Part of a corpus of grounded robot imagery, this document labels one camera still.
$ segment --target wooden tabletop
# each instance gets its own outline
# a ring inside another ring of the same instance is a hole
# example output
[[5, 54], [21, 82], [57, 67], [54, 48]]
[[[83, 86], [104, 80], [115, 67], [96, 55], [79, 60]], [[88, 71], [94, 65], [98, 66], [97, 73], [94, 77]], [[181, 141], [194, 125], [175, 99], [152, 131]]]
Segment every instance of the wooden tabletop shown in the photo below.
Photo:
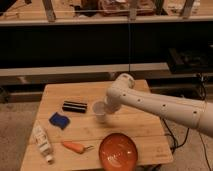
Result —
[[[173, 157], [160, 119], [135, 108], [122, 106], [107, 122], [97, 122], [92, 106], [102, 100], [106, 89], [112, 82], [90, 82], [70, 84], [49, 84], [46, 86], [35, 123], [39, 122], [47, 131], [54, 150], [55, 163], [48, 165], [38, 152], [32, 135], [27, 145], [21, 170], [88, 170], [101, 168], [98, 150], [101, 141], [111, 133], [123, 133], [131, 137], [138, 150], [138, 165], [164, 164], [172, 162]], [[136, 81], [135, 89], [149, 91], [146, 81]], [[86, 114], [64, 112], [65, 100], [85, 102]], [[71, 123], [64, 129], [53, 126], [48, 119], [55, 113], [69, 117]], [[72, 140], [94, 149], [84, 154], [76, 154], [64, 148], [60, 142]]]

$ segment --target cable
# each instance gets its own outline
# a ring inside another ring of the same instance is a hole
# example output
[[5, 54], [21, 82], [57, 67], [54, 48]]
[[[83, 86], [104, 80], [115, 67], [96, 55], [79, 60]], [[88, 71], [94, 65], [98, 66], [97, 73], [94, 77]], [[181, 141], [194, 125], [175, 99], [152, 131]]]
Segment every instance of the cable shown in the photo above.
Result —
[[178, 146], [178, 140], [176, 139], [176, 137], [174, 136], [173, 132], [171, 131], [171, 129], [169, 128], [168, 124], [166, 123], [165, 119], [162, 119], [164, 125], [166, 126], [167, 130], [169, 131], [170, 134], [165, 134], [166, 136], [171, 136], [173, 139], [173, 146], [171, 147], [172, 150], [172, 154], [174, 154], [176, 147]]
[[180, 145], [178, 145], [176, 148], [180, 148], [180, 147], [182, 147], [182, 146], [184, 146], [184, 144], [186, 144], [186, 141], [187, 141], [187, 138], [188, 138], [188, 135], [189, 135], [189, 128], [187, 128], [187, 131], [186, 131], [186, 135], [185, 135], [185, 139], [183, 140], [183, 142], [180, 144]]
[[200, 136], [201, 142], [203, 144], [203, 151], [204, 151], [204, 155], [205, 155], [205, 159], [206, 159], [206, 164], [208, 166], [209, 171], [211, 171], [211, 167], [210, 167], [210, 164], [209, 164], [209, 160], [208, 160], [208, 156], [207, 156], [207, 151], [206, 151], [206, 145], [205, 145], [205, 143], [203, 141], [203, 138], [202, 138], [200, 132], [199, 132], [199, 136]]
[[130, 19], [128, 19], [128, 41], [129, 41], [129, 54], [128, 54], [128, 62], [129, 68], [128, 72], [131, 72], [131, 57], [132, 57], [132, 34], [131, 34], [131, 23]]
[[[197, 77], [198, 77], [199, 82], [200, 82], [200, 84], [199, 84], [200, 98], [201, 98], [201, 100], [205, 100], [206, 99], [206, 88], [205, 88], [204, 84], [205, 84], [205, 82], [208, 81], [208, 77], [204, 77], [202, 75], [202, 73], [197, 74]], [[206, 159], [206, 164], [208, 166], [209, 171], [211, 171], [212, 169], [211, 169], [210, 164], [209, 164], [209, 160], [208, 160], [208, 156], [207, 156], [207, 151], [206, 151], [206, 146], [205, 146], [205, 143], [203, 141], [203, 138], [202, 138], [202, 135], [201, 135], [200, 132], [199, 132], [199, 136], [200, 136], [200, 139], [201, 139], [201, 142], [202, 142], [202, 145], [203, 145], [203, 151], [204, 151], [204, 156], [205, 156], [205, 159]]]

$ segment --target blue sponge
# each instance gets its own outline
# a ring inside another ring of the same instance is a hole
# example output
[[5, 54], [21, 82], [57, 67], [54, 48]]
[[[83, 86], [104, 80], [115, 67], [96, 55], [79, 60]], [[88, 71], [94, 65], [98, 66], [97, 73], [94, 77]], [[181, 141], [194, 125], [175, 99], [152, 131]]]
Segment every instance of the blue sponge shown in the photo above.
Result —
[[62, 116], [58, 114], [57, 112], [49, 119], [49, 122], [55, 126], [60, 127], [61, 129], [64, 129], [69, 123], [70, 120], [66, 116]]

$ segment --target floor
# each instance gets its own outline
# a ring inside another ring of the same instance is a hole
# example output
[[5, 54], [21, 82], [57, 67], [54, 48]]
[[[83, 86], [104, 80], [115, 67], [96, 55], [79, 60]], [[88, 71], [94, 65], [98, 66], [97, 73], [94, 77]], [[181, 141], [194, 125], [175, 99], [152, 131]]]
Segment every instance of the floor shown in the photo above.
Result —
[[[20, 170], [28, 137], [39, 102], [0, 104], [0, 171]], [[168, 122], [182, 142], [186, 128]], [[213, 166], [213, 139], [203, 135], [210, 166]], [[177, 149], [174, 162], [163, 165], [161, 171], [208, 171], [203, 146], [197, 131], [190, 130], [186, 144]]]

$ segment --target metal frame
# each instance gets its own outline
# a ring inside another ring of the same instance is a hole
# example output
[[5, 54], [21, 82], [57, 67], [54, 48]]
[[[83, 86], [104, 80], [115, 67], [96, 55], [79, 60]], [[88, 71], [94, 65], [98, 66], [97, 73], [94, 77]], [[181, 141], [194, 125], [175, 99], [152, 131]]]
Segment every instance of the metal frame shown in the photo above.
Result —
[[194, 1], [195, 0], [186, 0], [182, 12], [180, 13], [183, 19], [188, 19], [190, 17]]
[[166, 63], [10, 68], [0, 69], [0, 85], [113, 80], [118, 74], [129, 72], [129, 69], [136, 79], [186, 78], [196, 76], [195, 74], [172, 74]]
[[45, 8], [47, 20], [49, 22], [54, 22], [56, 20], [56, 15], [54, 13], [52, 1], [51, 0], [42, 0], [42, 2], [44, 5], [44, 8]]

